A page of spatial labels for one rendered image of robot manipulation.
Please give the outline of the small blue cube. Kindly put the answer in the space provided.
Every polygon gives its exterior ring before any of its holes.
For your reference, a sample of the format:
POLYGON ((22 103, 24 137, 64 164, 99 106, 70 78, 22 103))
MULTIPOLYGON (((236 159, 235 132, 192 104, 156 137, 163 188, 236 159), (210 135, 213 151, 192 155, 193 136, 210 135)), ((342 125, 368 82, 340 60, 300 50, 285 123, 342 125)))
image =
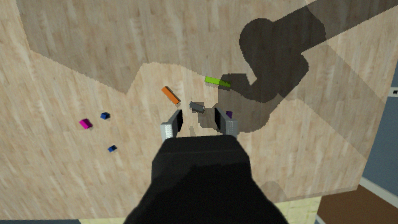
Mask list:
POLYGON ((108 114, 108 113, 101 113, 101 118, 102 118, 102 119, 108 119, 108 118, 109 118, 109 115, 110 115, 110 114, 108 114))
POLYGON ((114 151, 115 149, 116 149, 116 147, 115 147, 114 145, 108 148, 109 152, 112 152, 112 151, 114 151))

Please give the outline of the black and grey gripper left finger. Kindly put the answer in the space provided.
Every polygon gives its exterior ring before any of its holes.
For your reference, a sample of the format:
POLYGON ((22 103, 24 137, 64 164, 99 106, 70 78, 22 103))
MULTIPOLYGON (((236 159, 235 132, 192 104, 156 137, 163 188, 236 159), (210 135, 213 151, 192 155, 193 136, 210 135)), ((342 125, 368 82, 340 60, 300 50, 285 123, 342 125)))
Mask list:
POLYGON ((176 110, 172 117, 167 122, 162 122, 160 125, 162 143, 167 138, 173 138, 180 132, 183 124, 182 109, 176 110))

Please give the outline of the lime green rod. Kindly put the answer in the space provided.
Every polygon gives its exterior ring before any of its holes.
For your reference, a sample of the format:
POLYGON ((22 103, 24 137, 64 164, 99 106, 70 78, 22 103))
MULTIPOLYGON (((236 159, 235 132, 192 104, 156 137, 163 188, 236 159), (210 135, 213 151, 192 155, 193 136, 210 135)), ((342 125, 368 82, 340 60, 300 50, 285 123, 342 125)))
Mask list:
POLYGON ((224 81, 224 80, 211 78, 211 77, 207 77, 207 76, 205 78, 205 82, 217 84, 217 85, 221 85, 221 86, 226 86, 226 87, 230 87, 230 85, 231 85, 231 82, 229 82, 229 81, 224 81))

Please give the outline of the purple rod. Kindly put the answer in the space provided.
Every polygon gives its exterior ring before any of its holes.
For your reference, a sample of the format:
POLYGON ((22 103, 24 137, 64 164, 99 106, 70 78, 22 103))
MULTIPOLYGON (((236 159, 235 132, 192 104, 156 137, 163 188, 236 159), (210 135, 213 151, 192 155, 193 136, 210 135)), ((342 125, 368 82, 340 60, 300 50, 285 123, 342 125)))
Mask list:
POLYGON ((231 119, 232 118, 232 112, 231 111, 226 111, 226 115, 231 119))

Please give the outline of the magenta rectangular block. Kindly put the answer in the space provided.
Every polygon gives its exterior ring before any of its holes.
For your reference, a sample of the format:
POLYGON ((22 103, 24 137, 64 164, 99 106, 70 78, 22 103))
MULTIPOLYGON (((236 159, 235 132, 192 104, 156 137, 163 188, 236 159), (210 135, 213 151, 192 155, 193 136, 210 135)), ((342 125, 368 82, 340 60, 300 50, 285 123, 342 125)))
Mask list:
POLYGON ((92 126, 92 124, 86 119, 83 119, 79 122, 85 129, 88 129, 92 126))

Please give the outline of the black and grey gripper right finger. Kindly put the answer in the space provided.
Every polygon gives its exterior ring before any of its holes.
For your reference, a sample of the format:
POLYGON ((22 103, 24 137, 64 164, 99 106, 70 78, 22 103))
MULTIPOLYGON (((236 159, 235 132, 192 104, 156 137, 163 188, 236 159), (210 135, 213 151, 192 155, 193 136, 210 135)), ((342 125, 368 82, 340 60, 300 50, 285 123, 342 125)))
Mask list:
POLYGON ((223 135, 233 135, 237 139, 238 121, 230 119, 220 107, 215 108, 215 122, 223 135))

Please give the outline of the orange rod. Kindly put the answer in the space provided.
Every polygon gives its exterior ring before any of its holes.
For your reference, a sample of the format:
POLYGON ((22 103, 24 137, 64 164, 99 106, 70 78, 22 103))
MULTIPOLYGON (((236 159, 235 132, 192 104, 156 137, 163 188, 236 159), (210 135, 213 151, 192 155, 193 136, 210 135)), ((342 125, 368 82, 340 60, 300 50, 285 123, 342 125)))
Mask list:
POLYGON ((177 103, 179 102, 179 99, 178 99, 166 86, 164 86, 161 90, 167 95, 167 97, 168 97, 174 104, 177 104, 177 103))

